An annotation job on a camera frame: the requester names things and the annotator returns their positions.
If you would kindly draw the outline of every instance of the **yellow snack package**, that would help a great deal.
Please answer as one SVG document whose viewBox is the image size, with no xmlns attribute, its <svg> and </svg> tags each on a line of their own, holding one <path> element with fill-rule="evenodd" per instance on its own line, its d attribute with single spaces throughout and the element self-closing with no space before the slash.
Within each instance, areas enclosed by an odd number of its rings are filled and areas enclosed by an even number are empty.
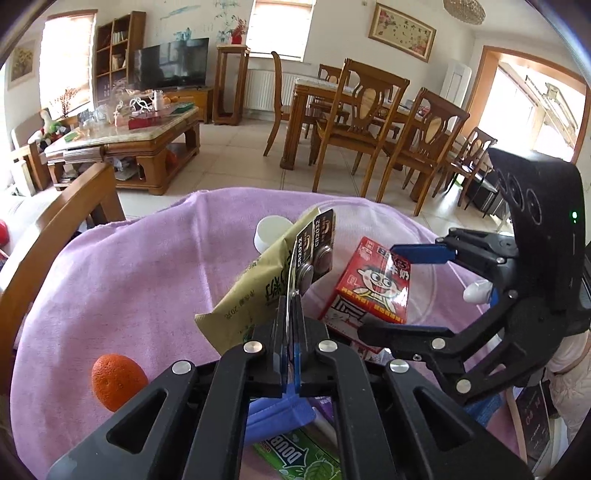
<svg viewBox="0 0 591 480">
<path fill-rule="evenodd" d="M 320 210 L 308 210 L 238 278 L 211 313 L 198 313 L 195 323 L 223 355 L 245 341 L 255 325 L 272 320 L 278 300 L 287 293 L 291 254 L 296 237 Z"/>
</svg>

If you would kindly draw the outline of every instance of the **window blind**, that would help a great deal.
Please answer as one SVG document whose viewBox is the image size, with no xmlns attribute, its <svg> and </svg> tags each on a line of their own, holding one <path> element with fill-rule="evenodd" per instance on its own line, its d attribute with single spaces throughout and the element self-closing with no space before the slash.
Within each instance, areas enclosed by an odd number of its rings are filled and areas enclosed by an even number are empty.
<svg viewBox="0 0 591 480">
<path fill-rule="evenodd" d="M 253 53 L 271 53 L 301 60 L 304 57 L 314 0 L 256 0 L 246 35 Z"/>
<path fill-rule="evenodd" d="M 68 112 L 92 100 L 90 56 L 95 14 L 64 14 L 45 23 L 41 39 L 39 94 L 52 118 L 63 116 L 57 100 L 68 89 L 76 92 Z"/>
</svg>

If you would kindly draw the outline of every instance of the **television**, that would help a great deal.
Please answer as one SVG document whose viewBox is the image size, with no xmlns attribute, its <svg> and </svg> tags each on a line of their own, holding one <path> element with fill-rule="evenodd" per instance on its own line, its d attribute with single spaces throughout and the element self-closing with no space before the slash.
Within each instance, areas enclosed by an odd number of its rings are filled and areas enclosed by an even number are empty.
<svg viewBox="0 0 591 480">
<path fill-rule="evenodd" d="M 204 86 L 209 38 L 173 41 L 134 52 L 134 86 Z"/>
</svg>

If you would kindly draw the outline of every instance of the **wooden dining table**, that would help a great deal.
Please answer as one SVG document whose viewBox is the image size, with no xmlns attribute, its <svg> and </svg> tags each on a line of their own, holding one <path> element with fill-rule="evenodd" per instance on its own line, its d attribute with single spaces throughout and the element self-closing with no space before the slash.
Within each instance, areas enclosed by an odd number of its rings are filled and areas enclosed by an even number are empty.
<svg viewBox="0 0 591 480">
<path fill-rule="evenodd" d="M 280 167 L 285 170 L 293 170 L 296 162 L 297 148 L 300 142 L 301 129 L 304 121 L 304 113 L 308 104 L 308 97 L 319 97 L 329 102 L 335 99 L 335 94 L 338 88 L 337 83 L 327 82 L 325 80 L 313 78 L 298 78 L 295 81 L 295 88 L 293 99 L 291 101 L 291 115 L 287 127 L 287 135 L 285 137 L 285 146 L 283 148 L 283 156 L 281 157 Z M 353 95 L 352 87 L 344 87 L 342 97 L 343 103 L 347 103 L 346 97 Z M 384 101 L 384 107 L 388 108 L 391 105 L 387 100 Z M 408 121 L 408 114 L 410 109 L 404 105 L 398 106 L 397 114 L 394 116 L 393 124 L 405 124 Z M 417 115 L 415 121 L 421 122 L 422 117 Z M 408 136 L 408 142 L 412 144 L 414 135 Z M 413 202 L 418 201 L 418 197 L 423 188 L 423 183 L 427 180 L 428 175 L 420 173 L 414 187 L 410 193 L 410 198 Z"/>
</svg>

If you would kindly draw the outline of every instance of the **doorway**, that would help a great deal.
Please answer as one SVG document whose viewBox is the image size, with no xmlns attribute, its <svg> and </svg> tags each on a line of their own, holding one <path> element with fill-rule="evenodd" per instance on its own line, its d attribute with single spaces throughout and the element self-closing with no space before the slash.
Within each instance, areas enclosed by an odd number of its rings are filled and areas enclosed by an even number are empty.
<svg viewBox="0 0 591 480">
<path fill-rule="evenodd" d="M 479 127 L 500 147 L 527 148 L 576 163 L 591 90 L 570 70 L 529 54 L 485 46 L 463 133 Z"/>
</svg>

